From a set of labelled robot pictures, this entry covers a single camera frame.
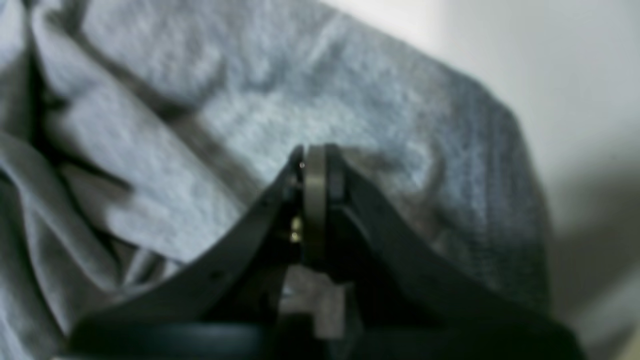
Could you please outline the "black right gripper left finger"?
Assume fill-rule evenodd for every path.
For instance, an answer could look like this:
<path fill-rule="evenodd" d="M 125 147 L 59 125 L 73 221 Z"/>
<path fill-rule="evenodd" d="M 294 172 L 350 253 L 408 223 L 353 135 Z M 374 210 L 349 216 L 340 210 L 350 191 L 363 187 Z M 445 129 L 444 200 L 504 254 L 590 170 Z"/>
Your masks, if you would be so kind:
<path fill-rule="evenodd" d="M 272 351 L 288 267 L 302 258 L 304 149 L 217 244 L 150 289 L 74 328 L 67 360 L 261 360 Z"/>

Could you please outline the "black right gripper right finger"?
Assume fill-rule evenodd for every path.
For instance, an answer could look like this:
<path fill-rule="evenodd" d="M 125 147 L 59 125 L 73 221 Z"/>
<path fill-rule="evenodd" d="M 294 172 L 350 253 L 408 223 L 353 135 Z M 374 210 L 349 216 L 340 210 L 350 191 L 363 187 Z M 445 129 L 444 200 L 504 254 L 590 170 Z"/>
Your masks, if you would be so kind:
<path fill-rule="evenodd" d="M 305 155 L 305 264 L 355 287 L 362 360 L 583 360 L 558 322 L 432 250 L 336 145 Z"/>

